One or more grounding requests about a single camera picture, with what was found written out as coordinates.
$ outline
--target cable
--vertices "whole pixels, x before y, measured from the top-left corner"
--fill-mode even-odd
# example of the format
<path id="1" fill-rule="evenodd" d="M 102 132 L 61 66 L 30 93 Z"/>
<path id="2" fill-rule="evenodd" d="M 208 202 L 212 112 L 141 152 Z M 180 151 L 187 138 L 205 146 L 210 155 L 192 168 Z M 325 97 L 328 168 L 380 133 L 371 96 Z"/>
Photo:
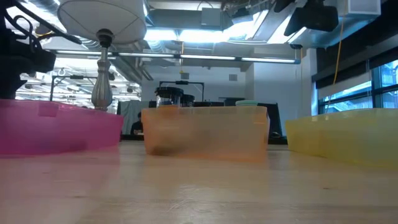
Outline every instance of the cable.
<path id="1" fill-rule="evenodd" d="M 301 95 L 301 113 L 303 113 L 303 48 L 300 49 L 301 50 L 301 60 L 300 60 L 300 64 L 301 64 L 301 90 L 300 90 L 300 95 Z"/>
<path id="2" fill-rule="evenodd" d="M 21 31 L 24 35 L 17 35 L 18 39 L 23 39 L 25 40 L 26 38 L 29 38 L 29 47 L 30 47 L 30 51 L 31 52 L 35 52 L 35 48 L 38 49 L 42 49 L 42 45 L 40 44 L 40 42 L 37 40 L 37 38 L 32 34 L 33 32 L 33 25 L 32 23 L 26 19 L 25 17 L 18 15 L 14 18 L 12 18 L 8 12 L 6 11 L 6 13 L 4 13 L 4 17 L 7 19 L 7 21 L 13 25 L 17 30 Z M 23 27 L 21 27 L 18 24 L 18 19 L 24 19 L 28 24 L 29 24 L 29 31 L 25 30 Z"/>
<path id="3" fill-rule="evenodd" d="M 58 34 L 54 34 L 54 33 L 44 34 L 44 35 L 41 35 L 40 37 L 38 37 L 37 40 L 41 41 L 41 40 L 48 39 L 48 38 L 51 38 L 51 37 L 60 37 L 60 36 Z"/>
<path id="4" fill-rule="evenodd" d="M 38 15 L 34 14 L 33 12 L 30 12 L 27 8 L 25 8 L 18 0 L 13 0 L 12 3 L 14 3 L 15 7 L 17 7 L 19 10 L 21 10 L 23 13 L 27 14 L 31 18 L 37 20 L 39 23 L 43 24 L 43 26 L 49 28 L 52 30 L 54 33 L 58 34 L 60 37 L 63 37 L 67 40 L 70 40 L 76 44 L 81 44 L 81 40 L 73 35 L 69 34 L 64 34 L 62 31 L 58 30 L 55 26 L 53 26 L 51 23 L 45 21 L 44 19 L 40 18 Z"/>
<path id="5" fill-rule="evenodd" d="M 347 2 L 347 0 L 345 0 L 343 20 L 341 21 L 340 42 L 339 42 L 339 44 L 338 44 L 338 51 L 337 51 L 336 72 L 335 72 L 335 78 L 333 79 L 333 85 L 332 85 L 332 86 L 334 86 L 334 85 L 336 84 L 336 79 L 337 79 L 338 64 L 339 64 L 339 62 L 340 62 L 341 43 L 342 43 L 342 41 L 343 41 L 344 19 L 345 19 L 345 17 L 346 17 L 347 10 L 348 10 L 347 5 L 348 5 L 348 2 Z M 328 102 L 328 106 L 326 107 L 325 114 L 328 113 L 329 106 L 330 106 L 331 96 L 332 96 L 332 94 L 329 96 L 329 102 Z"/>
<path id="6" fill-rule="evenodd" d="M 207 3 L 207 4 L 209 4 L 209 5 L 211 6 L 211 8 L 214 9 L 213 5 L 210 4 L 210 2 L 208 2 L 208 1 L 200 1 L 199 5 L 198 5 L 198 7 L 197 7 L 197 10 L 199 10 L 199 6 L 200 6 L 202 3 L 204 3 L 204 2 Z"/>

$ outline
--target wooden table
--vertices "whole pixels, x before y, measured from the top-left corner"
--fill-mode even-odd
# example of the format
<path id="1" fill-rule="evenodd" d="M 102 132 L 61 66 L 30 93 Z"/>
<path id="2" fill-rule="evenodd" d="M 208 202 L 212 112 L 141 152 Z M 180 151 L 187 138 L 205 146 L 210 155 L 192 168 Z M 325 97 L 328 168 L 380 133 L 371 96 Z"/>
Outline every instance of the wooden table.
<path id="1" fill-rule="evenodd" d="M 0 223 L 398 223 L 398 172 L 288 151 L 264 164 L 117 151 L 0 160 Z"/>

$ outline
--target black mount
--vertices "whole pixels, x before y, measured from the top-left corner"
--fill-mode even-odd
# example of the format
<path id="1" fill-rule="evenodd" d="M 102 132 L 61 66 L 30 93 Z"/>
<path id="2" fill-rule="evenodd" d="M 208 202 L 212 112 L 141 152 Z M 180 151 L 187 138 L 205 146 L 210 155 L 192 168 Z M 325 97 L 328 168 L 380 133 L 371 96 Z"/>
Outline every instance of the black mount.
<path id="1" fill-rule="evenodd" d="M 114 35 L 112 31 L 108 29 L 100 29 L 97 34 L 96 34 L 99 44 L 101 44 L 102 47 L 109 48 L 112 44 L 112 40 L 114 38 Z"/>
<path id="2" fill-rule="evenodd" d="M 7 8 L 15 6 L 24 14 L 37 20 L 47 27 L 53 34 L 36 37 L 32 34 L 34 27 L 24 16 L 12 18 L 7 13 Z M 15 29 L 21 31 L 23 35 L 15 34 L 6 27 L 7 21 Z M 18 24 L 19 19 L 24 19 L 30 25 L 29 30 L 25 30 Z M 57 29 L 52 24 L 40 18 L 38 15 L 26 9 L 18 0 L 2 0 L 0 3 L 0 99 L 14 99 L 16 91 L 26 83 L 20 79 L 22 73 L 49 72 L 53 70 L 56 56 L 42 48 L 40 40 L 50 37 L 63 37 L 76 44 L 81 44 L 81 40 L 75 36 L 68 35 Z M 29 44 L 24 44 L 18 40 L 29 40 Z"/>

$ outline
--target black equipment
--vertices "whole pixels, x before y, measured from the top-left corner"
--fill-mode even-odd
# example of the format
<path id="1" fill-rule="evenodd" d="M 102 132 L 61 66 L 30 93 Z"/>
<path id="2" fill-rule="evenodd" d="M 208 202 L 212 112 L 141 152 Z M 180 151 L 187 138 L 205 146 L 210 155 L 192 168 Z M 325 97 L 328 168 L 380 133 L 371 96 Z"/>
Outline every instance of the black equipment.
<path id="1" fill-rule="evenodd" d="M 33 34 L 33 25 L 29 20 L 23 16 L 12 18 L 7 13 L 7 8 L 13 6 L 38 21 L 40 25 L 51 32 L 36 37 Z M 15 34 L 12 30 L 7 29 L 5 19 L 17 30 L 21 31 L 23 35 Z M 29 30 L 25 30 L 18 24 L 19 19 L 27 21 Z M 16 91 L 26 83 L 26 81 L 22 81 L 19 78 L 20 74 L 46 73 L 53 70 L 56 56 L 44 50 L 40 44 L 40 40 L 50 37 L 63 37 L 76 44 L 81 44 L 79 38 L 63 33 L 52 24 L 30 12 L 17 0 L 2 0 L 0 4 L 0 99 L 15 98 Z M 18 41 L 26 39 L 29 40 L 29 44 Z"/>
<path id="2" fill-rule="evenodd" d="M 277 0 L 274 11 L 280 12 L 293 2 L 294 0 Z M 333 31 L 339 23 L 337 8 L 325 6 L 323 2 L 324 0 L 307 0 L 304 7 L 296 8 L 284 35 L 290 36 L 303 27 L 326 32 Z"/>

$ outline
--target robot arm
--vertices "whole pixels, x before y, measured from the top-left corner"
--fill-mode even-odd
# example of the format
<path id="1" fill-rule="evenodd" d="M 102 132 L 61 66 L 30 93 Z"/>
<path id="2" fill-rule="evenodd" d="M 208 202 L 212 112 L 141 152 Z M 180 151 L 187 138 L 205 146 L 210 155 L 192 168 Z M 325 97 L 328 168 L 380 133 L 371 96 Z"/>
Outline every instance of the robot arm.
<path id="1" fill-rule="evenodd" d="M 40 39 L 37 39 L 32 34 L 32 24 L 25 17 L 16 16 L 12 18 L 7 13 L 7 8 L 12 6 L 17 7 L 19 10 L 53 31 L 53 34 L 42 36 L 40 39 L 59 36 L 76 44 L 81 44 L 78 38 L 58 30 L 47 21 L 41 19 L 33 12 L 30 12 L 21 3 L 17 2 L 17 0 L 6 0 L 5 3 L 0 5 L 0 98 L 3 99 L 15 98 L 16 91 L 26 82 L 19 78 L 20 74 L 49 72 L 53 70 L 56 59 L 55 54 L 42 49 Z M 17 35 L 13 33 L 12 30 L 7 29 L 5 19 L 24 35 Z M 30 29 L 25 30 L 18 25 L 18 19 L 27 20 L 30 24 Z M 19 39 L 28 38 L 29 44 L 18 41 Z"/>

